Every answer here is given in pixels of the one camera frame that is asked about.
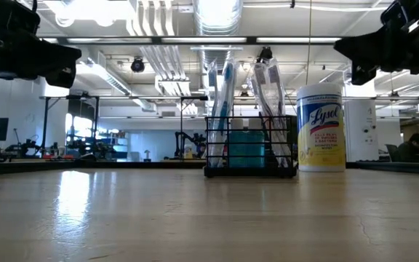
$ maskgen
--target security camera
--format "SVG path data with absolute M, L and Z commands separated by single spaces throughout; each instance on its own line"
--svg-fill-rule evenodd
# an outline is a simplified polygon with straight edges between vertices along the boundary
M 135 57 L 134 62 L 130 66 L 130 69 L 132 69 L 132 72 L 142 73 L 145 70 L 145 64 L 143 63 L 143 58 Z

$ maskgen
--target black wire caddy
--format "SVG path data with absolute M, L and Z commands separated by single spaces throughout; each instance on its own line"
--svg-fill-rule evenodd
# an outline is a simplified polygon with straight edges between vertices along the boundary
M 260 119 L 262 128 L 243 129 L 231 128 L 233 119 Z M 285 128 L 274 128 L 274 121 L 284 119 Z M 208 116 L 205 117 L 207 129 L 207 158 L 204 167 L 204 176 L 207 178 L 224 177 L 224 176 L 256 176 L 256 177 L 278 177 L 293 178 L 297 175 L 297 120 L 296 116 Z M 211 129 L 212 123 L 218 121 L 219 128 Z M 282 142 L 274 142 L 272 137 L 275 131 L 282 131 L 286 139 Z M 211 135 L 218 132 L 219 140 L 223 142 L 212 141 Z M 256 141 L 249 139 L 240 139 L 244 134 L 262 133 L 263 138 Z M 290 154 L 275 155 L 274 146 L 288 146 Z M 223 146 L 222 154 L 212 154 L 212 146 Z M 262 149 L 259 154 L 253 153 L 253 148 L 257 146 Z M 279 165 L 277 158 L 284 157 L 287 160 L 287 167 Z M 215 160 L 222 159 L 221 164 L 215 164 Z

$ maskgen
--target chair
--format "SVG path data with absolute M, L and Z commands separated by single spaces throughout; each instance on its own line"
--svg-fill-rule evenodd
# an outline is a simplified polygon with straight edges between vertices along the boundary
M 397 153 L 397 146 L 395 145 L 386 145 L 387 151 L 389 156 L 391 157 L 391 162 L 397 162 L 396 153 Z

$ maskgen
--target person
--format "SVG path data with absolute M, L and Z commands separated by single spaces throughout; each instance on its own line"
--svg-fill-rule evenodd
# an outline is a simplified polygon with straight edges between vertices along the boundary
M 419 133 L 413 134 L 409 141 L 403 142 L 397 149 L 397 162 L 419 162 Z

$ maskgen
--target ceiling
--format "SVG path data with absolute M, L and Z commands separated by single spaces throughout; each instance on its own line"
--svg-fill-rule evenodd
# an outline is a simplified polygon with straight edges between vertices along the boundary
M 310 1 L 297 0 L 298 6 L 308 6 Z M 360 8 L 360 7 L 387 7 L 392 0 L 314 0 L 314 7 L 334 8 Z M 260 4 L 289 4 L 290 1 L 246 0 L 245 6 Z M 195 35 L 191 0 L 174 0 L 173 25 L 178 36 Z M 244 7 L 242 13 L 241 36 L 355 36 L 376 31 L 381 26 L 380 14 L 382 11 L 372 12 L 326 12 L 309 9 L 288 7 L 279 8 L 248 8 Z M 95 21 L 76 21 L 68 28 L 61 28 L 55 22 L 52 10 L 39 5 L 39 14 L 42 23 L 39 29 L 40 36 L 128 36 L 125 21 L 118 20 L 112 26 L 101 27 Z M 145 72 L 135 74 L 130 70 L 131 62 L 135 56 L 142 56 L 140 48 L 136 46 L 93 46 L 95 51 L 101 51 L 107 58 L 108 70 L 114 71 L 126 82 L 136 95 L 158 95 L 154 88 L 155 73 L 147 64 L 145 57 Z M 203 85 L 201 68 L 197 52 L 191 51 L 188 46 L 179 46 L 180 57 L 186 75 L 189 77 L 192 92 L 197 92 Z M 261 46 L 243 46 L 242 51 L 235 51 L 235 60 L 241 63 L 252 63 L 261 51 Z M 334 72 L 344 70 L 349 61 L 336 52 L 331 46 L 272 46 L 274 57 L 279 61 L 282 81 L 288 93 L 295 94 L 295 90 L 308 84 L 320 82 L 326 77 L 329 82 L 341 83 L 342 73 Z M 241 67 L 238 72 L 236 95 L 242 91 L 241 85 L 245 82 L 247 72 Z M 385 75 L 375 80 L 375 89 L 378 95 L 388 94 L 392 90 L 408 87 L 419 82 L 419 75 L 412 76 L 406 72 L 397 72 Z M 94 95 L 115 95 L 109 84 L 93 74 L 78 74 L 76 88 L 86 89 Z M 405 95 L 419 95 L 419 88 L 406 91 Z M 123 106 L 124 101 L 108 101 L 108 106 Z M 401 105 L 414 105 L 410 101 Z

